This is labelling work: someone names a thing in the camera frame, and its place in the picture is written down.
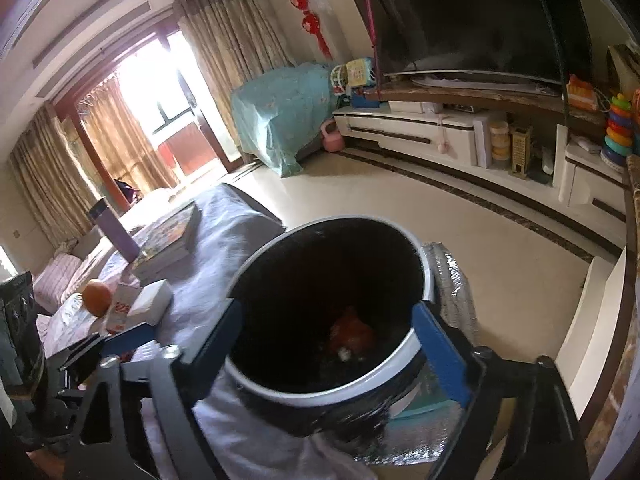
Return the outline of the white foam block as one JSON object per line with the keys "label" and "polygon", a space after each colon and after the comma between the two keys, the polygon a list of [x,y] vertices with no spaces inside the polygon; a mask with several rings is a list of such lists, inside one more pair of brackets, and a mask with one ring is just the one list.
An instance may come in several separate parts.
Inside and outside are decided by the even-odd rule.
{"label": "white foam block", "polygon": [[167,280],[146,285],[134,300],[127,315],[127,325],[146,323],[155,326],[160,322],[172,301],[174,293]]}

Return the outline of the red drink carton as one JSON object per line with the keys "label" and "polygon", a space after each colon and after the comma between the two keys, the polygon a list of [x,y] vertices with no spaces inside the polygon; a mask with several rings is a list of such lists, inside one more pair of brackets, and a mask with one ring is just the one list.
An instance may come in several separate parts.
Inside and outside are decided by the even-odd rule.
{"label": "red drink carton", "polygon": [[141,288],[134,285],[117,285],[104,321],[103,329],[107,333],[118,334],[126,330],[128,314],[140,292]]}

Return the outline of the red snack wrapper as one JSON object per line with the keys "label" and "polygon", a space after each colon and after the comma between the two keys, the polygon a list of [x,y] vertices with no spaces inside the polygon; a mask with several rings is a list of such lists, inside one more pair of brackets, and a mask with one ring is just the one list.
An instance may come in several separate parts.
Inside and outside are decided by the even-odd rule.
{"label": "red snack wrapper", "polygon": [[353,310],[348,310],[331,327],[329,352],[342,361],[360,359],[372,350],[374,344],[372,328],[363,323]]}

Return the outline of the white trash bin black liner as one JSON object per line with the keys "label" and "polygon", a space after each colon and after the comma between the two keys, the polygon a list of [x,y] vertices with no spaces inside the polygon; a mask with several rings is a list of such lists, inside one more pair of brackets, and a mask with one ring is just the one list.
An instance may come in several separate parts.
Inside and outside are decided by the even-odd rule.
{"label": "white trash bin black liner", "polygon": [[[235,274],[242,328],[224,369],[244,406],[296,437],[355,440],[408,396],[426,359],[411,325],[435,279],[420,240],[368,216],[320,219],[262,246]],[[329,352],[348,310],[371,327],[360,359]]]}

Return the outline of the orange fruit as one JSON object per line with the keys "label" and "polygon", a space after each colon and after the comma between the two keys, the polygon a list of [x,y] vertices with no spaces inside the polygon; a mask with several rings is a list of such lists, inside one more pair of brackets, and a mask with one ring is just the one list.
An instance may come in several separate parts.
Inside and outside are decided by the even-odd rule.
{"label": "orange fruit", "polygon": [[82,304],[96,318],[108,311],[112,303],[112,292],[103,282],[90,280],[81,292]]}

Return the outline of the silver foil mat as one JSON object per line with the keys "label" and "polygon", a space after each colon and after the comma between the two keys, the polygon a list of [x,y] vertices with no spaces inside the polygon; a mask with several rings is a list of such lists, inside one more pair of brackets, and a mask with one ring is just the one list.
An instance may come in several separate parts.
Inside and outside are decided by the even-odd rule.
{"label": "silver foil mat", "polygon": [[471,286],[451,252],[440,243],[423,246],[435,279],[435,301],[418,311],[420,355],[426,359],[408,396],[368,434],[345,446],[358,462],[371,466],[410,466],[433,463],[445,451],[462,413],[472,398],[462,363],[471,352],[457,351],[446,324],[461,330],[470,344],[477,340],[477,316]]}

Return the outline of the purple thermos bottle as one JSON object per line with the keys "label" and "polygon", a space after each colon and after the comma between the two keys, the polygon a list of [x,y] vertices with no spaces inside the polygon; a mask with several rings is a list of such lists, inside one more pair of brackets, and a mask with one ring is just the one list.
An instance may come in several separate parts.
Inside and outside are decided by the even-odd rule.
{"label": "purple thermos bottle", "polygon": [[89,209],[88,216],[128,263],[133,263],[140,256],[139,245],[120,223],[104,198],[100,198]]}

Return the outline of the left beige curtain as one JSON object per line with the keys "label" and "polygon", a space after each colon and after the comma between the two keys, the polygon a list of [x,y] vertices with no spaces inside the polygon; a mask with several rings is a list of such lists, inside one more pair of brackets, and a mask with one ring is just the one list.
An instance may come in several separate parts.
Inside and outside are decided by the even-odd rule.
{"label": "left beige curtain", "polygon": [[28,123],[9,165],[38,226],[52,246],[81,238],[92,228],[90,208],[98,201],[51,104]]}

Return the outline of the beige curtain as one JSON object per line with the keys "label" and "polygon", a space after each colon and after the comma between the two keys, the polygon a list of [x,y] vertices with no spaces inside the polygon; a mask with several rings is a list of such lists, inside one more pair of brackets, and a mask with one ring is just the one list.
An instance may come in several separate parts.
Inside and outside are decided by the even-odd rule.
{"label": "beige curtain", "polygon": [[81,238],[92,228],[90,208],[98,201],[51,104],[28,123],[9,165],[38,226],[52,246]]}
{"label": "beige curtain", "polygon": [[271,4],[268,0],[175,0],[172,10],[222,121],[246,156],[232,118],[233,91],[270,70],[296,64]]}

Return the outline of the teal covered furniture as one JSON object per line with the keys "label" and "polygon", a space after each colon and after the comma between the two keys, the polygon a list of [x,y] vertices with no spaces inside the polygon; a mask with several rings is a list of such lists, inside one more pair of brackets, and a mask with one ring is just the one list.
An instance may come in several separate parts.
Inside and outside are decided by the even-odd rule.
{"label": "teal covered furniture", "polygon": [[337,107],[331,67],[303,63],[270,70],[231,96],[242,151],[256,156],[280,178],[302,171],[298,153],[320,136]]}

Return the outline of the pink kettlebell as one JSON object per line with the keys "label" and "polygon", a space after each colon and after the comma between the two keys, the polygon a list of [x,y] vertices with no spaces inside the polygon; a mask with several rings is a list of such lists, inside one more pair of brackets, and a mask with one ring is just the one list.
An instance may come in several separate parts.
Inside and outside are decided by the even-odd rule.
{"label": "pink kettlebell", "polygon": [[344,138],[338,130],[334,118],[322,122],[320,134],[322,146],[327,152],[337,153],[345,147]]}

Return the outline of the white tv cabinet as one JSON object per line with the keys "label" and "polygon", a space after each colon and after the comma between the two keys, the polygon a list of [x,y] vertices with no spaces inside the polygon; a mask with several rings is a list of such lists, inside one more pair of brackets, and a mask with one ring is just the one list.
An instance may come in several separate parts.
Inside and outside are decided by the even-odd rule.
{"label": "white tv cabinet", "polygon": [[632,303],[638,234],[630,231],[620,258],[609,262],[506,208],[503,201],[512,200],[612,250],[616,247],[612,240],[593,231],[587,215],[576,211],[617,214],[612,203],[630,194],[622,178],[611,177],[603,159],[584,152],[559,125],[554,152],[542,155],[553,162],[552,182],[535,182],[532,129],[509,124],[498,110],[431,113],[424,102],[393,101],[378,107],[343,107],[333,117],[341,135],[359,142],[363,150],[380,150],[458,179],[463,188],[437,179],[430,183],[588,262],[582,283],[563,263],[543,261],[539,273],[522,269],[522,263],[535,259],[526,247],[515,248],[515,260],[498,266],[496,259],[508,253],[510,238],[496,237],[485,266],[495,275],[483,274],[479,283],[482,292],[495,300],[493,306],[483,307],[483,318],[491,322],[488,330],[503,347],[524,356],[542,348],[556,350],[556,365],[586,435],[607,441],[624,403],[636,352],[637,315]]}

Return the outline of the right beige curtain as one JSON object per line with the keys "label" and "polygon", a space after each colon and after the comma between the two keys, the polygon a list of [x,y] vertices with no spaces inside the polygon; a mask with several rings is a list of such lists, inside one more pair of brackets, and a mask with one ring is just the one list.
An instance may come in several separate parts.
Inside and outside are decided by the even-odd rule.
{"label": "right beige curtain", "polygon": [[222,121],[246,156],[232,118],[233,91],[270,70],[296,64],[271,4],[268,0],[175,0],[172,10]]}

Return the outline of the colourful toy set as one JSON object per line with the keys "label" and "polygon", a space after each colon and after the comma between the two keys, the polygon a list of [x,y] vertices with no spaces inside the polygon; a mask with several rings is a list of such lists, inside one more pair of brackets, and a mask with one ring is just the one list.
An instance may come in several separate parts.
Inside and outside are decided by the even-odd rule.
{"label": "colourful toy set", "polygon": [[356,58],[346,64],[334,66],[330,84],[338,102],[355,108],[379,108],[378,98],[369,100],[366,93],[377,89],[373,58]]}

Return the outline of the black flat television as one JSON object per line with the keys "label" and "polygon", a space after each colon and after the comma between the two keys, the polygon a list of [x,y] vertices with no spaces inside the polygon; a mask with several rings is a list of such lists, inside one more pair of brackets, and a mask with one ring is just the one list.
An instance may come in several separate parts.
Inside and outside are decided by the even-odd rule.
{"label": "black flat television", "polygon": [[559,84],[592,76],[580,0],[355,0],[386,76],[472,73]]}

